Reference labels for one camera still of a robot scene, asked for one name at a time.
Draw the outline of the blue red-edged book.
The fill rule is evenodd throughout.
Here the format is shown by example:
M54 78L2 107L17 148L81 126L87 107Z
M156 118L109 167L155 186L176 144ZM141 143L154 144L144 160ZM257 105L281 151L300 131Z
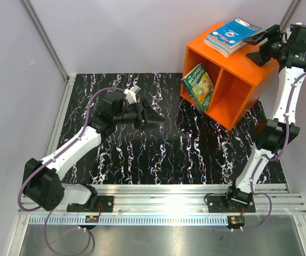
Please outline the blue red-edged book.
M259 26L236 18L209 32L204 39L204 43L227 58L246 45L243 42L244 38L258 34L262 30Z

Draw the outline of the dark green 104-Storey Treehouse book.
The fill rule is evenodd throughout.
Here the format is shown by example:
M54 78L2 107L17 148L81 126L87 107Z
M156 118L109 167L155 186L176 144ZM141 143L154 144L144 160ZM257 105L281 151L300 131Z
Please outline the dark green 104-Storey Treehouse book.
M190 94L196 108L204 112L208 109L214 91L214 84L211 81L205 66L199 63L185 76L182 83Z

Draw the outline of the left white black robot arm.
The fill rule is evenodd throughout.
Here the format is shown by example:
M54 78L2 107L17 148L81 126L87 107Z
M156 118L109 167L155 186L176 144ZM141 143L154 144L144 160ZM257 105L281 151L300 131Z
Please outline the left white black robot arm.
M116 130L117 125L132 124L136 129L162 123L145 97L112 92L95 108L90 121L68 142L50 155L25 164L18 205L23 211L23 195L37 204L37 208L52 211L59 205L70 204L75 211L92 212L100 207L98 192L91 184L62 183L66 173L89 151L97 148Z

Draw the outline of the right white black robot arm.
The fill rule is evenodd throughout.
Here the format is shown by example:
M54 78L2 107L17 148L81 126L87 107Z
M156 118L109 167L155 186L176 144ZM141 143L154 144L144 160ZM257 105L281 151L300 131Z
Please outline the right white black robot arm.
M271 118L254 130L254 147L243 172L226 191L223 205L230 212L253 204L254 187L265 166L278 160L300 132L295 125L295 111L306 78L306 25L292 24L285 33L279 25L274 25L243 41L257 45L262 40L265 43L259 50L246 56L259 67L271 59L278 62L278 92Z

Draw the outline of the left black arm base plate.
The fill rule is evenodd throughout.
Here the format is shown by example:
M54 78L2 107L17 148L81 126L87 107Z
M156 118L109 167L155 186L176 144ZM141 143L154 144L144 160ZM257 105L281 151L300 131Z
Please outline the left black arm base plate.
M69 204L67 212L91 213L101 211L101 213L111 213L114 208L114 199L113 196L93 196L86 204Z

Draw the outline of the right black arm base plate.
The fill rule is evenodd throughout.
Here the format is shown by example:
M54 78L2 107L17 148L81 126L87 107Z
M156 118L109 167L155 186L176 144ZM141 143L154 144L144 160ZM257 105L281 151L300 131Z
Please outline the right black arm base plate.
M254 201L243 204L235 200L227 200L225 195L208 194L204 201L209 213L255 213Z

